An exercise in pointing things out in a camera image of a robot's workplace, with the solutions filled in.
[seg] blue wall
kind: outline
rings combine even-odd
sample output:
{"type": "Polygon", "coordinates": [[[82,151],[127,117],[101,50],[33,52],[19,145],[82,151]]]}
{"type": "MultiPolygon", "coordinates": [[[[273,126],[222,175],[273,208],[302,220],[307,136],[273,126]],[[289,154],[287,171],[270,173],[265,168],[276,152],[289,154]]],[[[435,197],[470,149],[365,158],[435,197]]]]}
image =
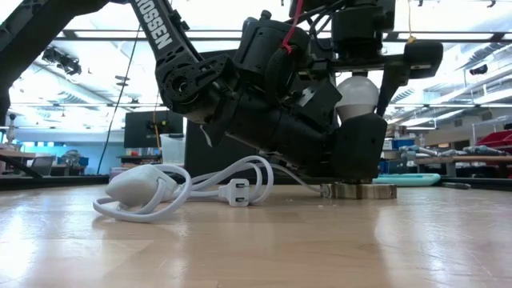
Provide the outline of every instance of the blue wall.
{"type": "MultiPolygon", "coordinates": [[[[99,159],[102,156],[103,144],[102,143],[87,143],[83,145],[73,144],[66,147],[24,147],[25,152],[33,153],[49,153],[56,157],[61,157],[69,150],[77,150],[82,157],[89,158],[89,165],[86,168],[86,174],[96,174],[98,169],[99,159]]],[[[122,143],[109,143],[106,148],[105,156],[102,161],[102,168],[100,174],[108,174],[111,167],[121,167],[121,159],[117,156],[125,154],[125,149],[122,143]]]]}

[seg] teal object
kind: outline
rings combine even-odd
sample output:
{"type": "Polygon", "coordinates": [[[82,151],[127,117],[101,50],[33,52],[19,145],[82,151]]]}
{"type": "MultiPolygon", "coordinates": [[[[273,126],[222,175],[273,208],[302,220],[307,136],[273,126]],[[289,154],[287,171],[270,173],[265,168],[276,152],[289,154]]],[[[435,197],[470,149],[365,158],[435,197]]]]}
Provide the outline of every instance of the teal object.
{"type": "Polygon", "coordinates": [[[432,186],[441,179],[439,174],[381,174],[373,184],[395,184],[398,187],[432,186]]]}

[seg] chair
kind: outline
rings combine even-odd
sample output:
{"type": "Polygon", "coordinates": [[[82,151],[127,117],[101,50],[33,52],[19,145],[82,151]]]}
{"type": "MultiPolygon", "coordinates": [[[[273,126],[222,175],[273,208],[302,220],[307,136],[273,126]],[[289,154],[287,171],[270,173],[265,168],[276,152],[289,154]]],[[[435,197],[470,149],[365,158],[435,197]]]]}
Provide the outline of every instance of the chair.
{"type": "Polygon", "coordinates": [[[42,176],[50,176],[51,166],[54,164],[55,156],[36,157],[32,161],[32,170],[38,172],[42,176]]]}

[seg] white cable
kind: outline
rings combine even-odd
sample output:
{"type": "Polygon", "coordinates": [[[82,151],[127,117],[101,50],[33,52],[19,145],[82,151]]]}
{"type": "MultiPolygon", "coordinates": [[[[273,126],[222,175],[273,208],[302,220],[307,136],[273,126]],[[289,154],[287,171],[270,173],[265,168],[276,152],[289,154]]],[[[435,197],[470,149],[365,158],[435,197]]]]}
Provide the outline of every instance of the white cable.
{"type": "MultiPolygon", "coordinates": [[[[140,223],[147,223],[147,222],[155,222],[159,220],[164,220],[170,218],[173,212],[175,212],[190,196],[191,188],[192,188],[192,179],[190,178],[190,175],[186,170],[184,170],[181,167],[174,166],[174,165],[158,165],[158,168],[165,172],[174,172],[177,174],[180,174],[185,178],[185,183],[182,187],[182,192],[180,195],[174,200],[170,205],[165,207],[164,209],[160,211],[153,212],[151,214],[135,214],[133,212],[125,211],[125,210],[116,210],[111,208],[106,208],[102,204],[107,203],[106,199],[108,199],[108,202],[111,198],[102,198],[99,200],[96,200],[93,202],[93,208],[105,216],[109,216],[112,218],[116,218],[117,220],[124,220],[129,222],[140,222],[140,223]]],[[[157,193],[155,194],[154,198],[160,197],[158,192],[162,194],[161,189],[158,189],[157,193]]]]}
{"type": "Polygon", "coordinates": [[[170,198],[173,201],[167,207],[163,208],[162,210],[154,212],[157,206],[162,201],[164,201],[163,199],[166,195],[166,181],[162,178],[159,178],[158,188],[154,196],[140,210],[128,211],[126,210],[127,207],[122,203],[118,205],[117,209],[107,208],[106,206],[103,205],[110,202],[115,202],[116,200],[114,200],[113,198],[100,198],[93,202],[93,208],[97,212],[104,214],[105,216],[129,222],[155,222],[159,220],[168,219],[170,218],[172,213],[175,212],[188,199],[188,197],[218,197],[219,190],[208,191],[206,189],[219,184],[222,180],[228,178],[232,174],[248,169],[254,169],[256,173],[256,185],[254,186],[252,193],[250,193],[250,196],[248,197],[249,204],[251,205],[259,204],[269,197],[270,192],[272,191],[272,187],[274,185],[274,172],[272,168],[276,168],[287,173],[301,185],[312,191],[323,192],[322,189],[309,186],[287,168],[276,164],[269,164],[267,160],[259,156],[248,156],[242,158],[222,171],[204,174],[195,178],[190,178],[190,175],[186,172],[186,170],[178,166],[159,164],[155,165],[155,167],[164,172],[174,172],[176,174],[180,174],[185,178],[185,183],[181,185],[180,188],[178,188],[174,193],[172,193],[170,198]],[[250,161],[258,161],[260,163],[254,164],[250,161]],[[261,167],[264,167],[266,169],[267,174],[266,188],[262,193],[260,193],[260,190],[262,189],[263,179],[262,171],[260,169],[261,167]]]}

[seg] white light bulb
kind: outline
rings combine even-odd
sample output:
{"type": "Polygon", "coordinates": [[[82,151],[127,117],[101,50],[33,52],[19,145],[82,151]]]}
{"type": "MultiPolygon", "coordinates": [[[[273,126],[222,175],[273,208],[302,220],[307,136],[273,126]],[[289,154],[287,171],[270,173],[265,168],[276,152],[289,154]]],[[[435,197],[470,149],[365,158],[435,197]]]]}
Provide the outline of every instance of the white light bulb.
{"type": "Polygon", "coordinates": [[[378,101],[378,88],[364,76],[353,76],[341,82],[338,92],[343,96],[336,103],[336,111],[343,121],[374,111],[378,101]]]}

